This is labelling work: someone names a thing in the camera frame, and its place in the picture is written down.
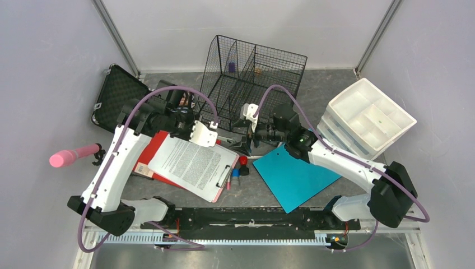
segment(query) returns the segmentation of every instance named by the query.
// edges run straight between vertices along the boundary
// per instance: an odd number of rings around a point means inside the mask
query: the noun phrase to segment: black wire organizer
[[[245,133],[244,128],[233,127],[241,107],[259,104],[265,90],[274,84],[297,97],[306,62],[304,55],[217,35],[209,46],[201,92],[215,104],[220,128]],[[203,118],[213,120],[209,104],[202,98],[197,103]],[[285,92],[272,90],[259,112],[259,122],[269,122],[275,106],[289,103]]]

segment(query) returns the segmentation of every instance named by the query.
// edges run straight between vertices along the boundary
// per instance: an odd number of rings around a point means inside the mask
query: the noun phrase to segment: red cap
[[[248,164],[248,158],[247,158],[246,156],[244,156],[244,155],[241,156],[241,157],[239,157],[239,163],[240,163],[241,165],[246,165],[246,164]]]

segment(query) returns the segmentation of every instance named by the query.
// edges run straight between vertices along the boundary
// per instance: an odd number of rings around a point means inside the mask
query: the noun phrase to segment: paper document
[[[148,168],[206,201],[215,202],[238,157],[220,145],[201,147],[168,136]]]

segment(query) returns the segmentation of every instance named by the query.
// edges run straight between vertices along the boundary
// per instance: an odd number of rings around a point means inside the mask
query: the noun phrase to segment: purple block
[[[229,70],[230,73],[236,72],[236,64],[235,63],[228,63],[227,66],[228,66],[227,69]]]

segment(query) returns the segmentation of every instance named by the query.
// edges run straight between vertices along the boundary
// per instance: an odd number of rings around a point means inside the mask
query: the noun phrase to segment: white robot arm
[[[89,198],[93,198],[86,217],[115,236],[125,233],[131,225],[161,221],[168,210],[166,203],[159,198],[139,201],[120,199],[135,163],[155,133],[167,131],[171,135],[205,147],[214,146],[217,138],[217,124],[210,124],[208,129],[191,113],[156,109],[149,104],[143,104],[136,114],[137,120],[133,121],[133,126],[127,128],[118,150],[113,152],[123,132],[124,126],[121,123],[138,102],[138,100],[131,101],[123,108],[111,146],[96,176],[80,196],[72,196],[68,201],[69,208],[82,214]],[[112,154],[114,161],[110,162],[110,166],[106,169]],[[96,194],[93,194],[93,189],[104,169],[106,172],[100,187]]]
[[[336,154],[335,145],[325,138],[317,139],[312,131],[301,126],[298,114],[290,105],[275,107],[272,113],[273,123],[270,124],[257,123],[258,119],[254,117],[257,108],[255,104],[246,104],[241,111],[241,118],[248,125],[248,136],[246,141],[241,143],[240,152],[248,150],[251,141],[285,142],[284,147],[292,157],[334,171],[366,192],[353,197],[333,198],[325,209],[331,210],[338,219],[348,221],[375,218],[391,228],[399,225],[413,202],[397,186],[375,173],[373,169],[384,171],[417,197],[417,192],[403,165],[396,162],[390,165],[376,163],[342,149],[338,149],[340,154]],[[353,160],[343,157],[341,153]],[[366,163],[369,168],[361,166],[354,160]]]

